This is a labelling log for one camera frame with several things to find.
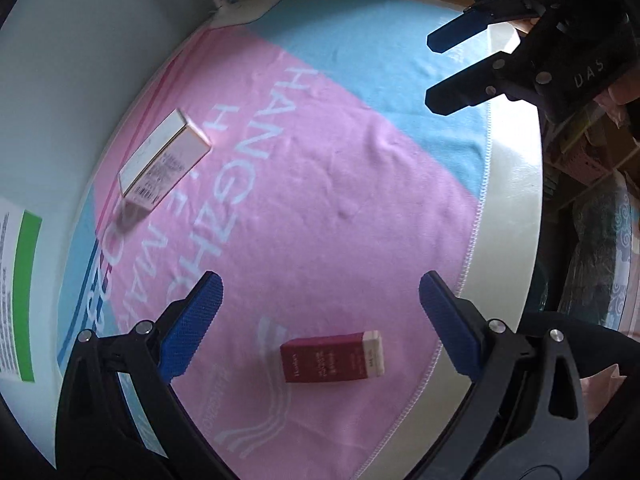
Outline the maroon small box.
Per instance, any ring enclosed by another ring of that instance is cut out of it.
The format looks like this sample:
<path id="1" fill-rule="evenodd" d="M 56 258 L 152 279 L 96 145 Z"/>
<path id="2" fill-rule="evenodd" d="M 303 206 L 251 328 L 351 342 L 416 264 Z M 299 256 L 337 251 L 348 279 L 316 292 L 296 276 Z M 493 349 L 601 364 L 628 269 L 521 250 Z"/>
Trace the maroon small box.
<path id="1" fill-rule="evenodd" d="M 378 330 L 289 340 L 280 347 L 286 382 L 353 382 L 385 373 L 382 335 Z"/>

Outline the long white pink box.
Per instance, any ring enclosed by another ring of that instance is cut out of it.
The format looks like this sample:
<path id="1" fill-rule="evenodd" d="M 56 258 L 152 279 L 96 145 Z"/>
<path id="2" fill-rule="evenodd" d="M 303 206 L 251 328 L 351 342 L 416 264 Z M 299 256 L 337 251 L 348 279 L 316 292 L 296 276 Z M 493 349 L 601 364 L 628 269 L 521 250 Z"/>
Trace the long white pink box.
<path id="1" fill-rule="evenodd" d="M 173 110 L 119 170 L 122 198 L 153 210 L 211 149 L 201 128 L 181 110 Z"/>

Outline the green pattern poster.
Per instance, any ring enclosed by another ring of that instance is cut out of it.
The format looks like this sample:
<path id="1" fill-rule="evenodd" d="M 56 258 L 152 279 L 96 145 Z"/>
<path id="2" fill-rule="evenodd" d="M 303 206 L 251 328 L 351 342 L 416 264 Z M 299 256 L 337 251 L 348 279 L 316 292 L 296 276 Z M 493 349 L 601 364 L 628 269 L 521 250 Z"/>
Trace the green pattern poster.
<path id="1" fill-rule="evenodd" d="M 1 199 L 1 377 L 34 382 L 30 350 L 30 286 L 41 219 Z"/>

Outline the pink and blue towel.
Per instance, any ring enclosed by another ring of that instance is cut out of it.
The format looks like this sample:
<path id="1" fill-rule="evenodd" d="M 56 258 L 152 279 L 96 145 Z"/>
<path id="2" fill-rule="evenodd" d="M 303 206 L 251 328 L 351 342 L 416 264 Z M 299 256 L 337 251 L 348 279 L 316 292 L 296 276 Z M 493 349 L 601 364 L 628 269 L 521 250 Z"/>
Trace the pink and blue towel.
<path id="1" fill-rule="evenodd" d="M 468 273 L 490 163 L 488 109 L 442 117 L 428 87 L 488 55 L 443 54 L 454 11 L 414 0 L 281 0 L 247 25 L 203 26 L 130 110 L 90 185 L 58 300 L 56 360 L 80 330 L 125 333 L 206 271 L 224 302 L 172 382 L 244 479 L 355 479 L 433 374 L 427 271 Z M 212 144 L 151 211 L 118 174 L 173 111 Z M 286 382 L 280 347 L 378 330 L 385 373 Z"/>

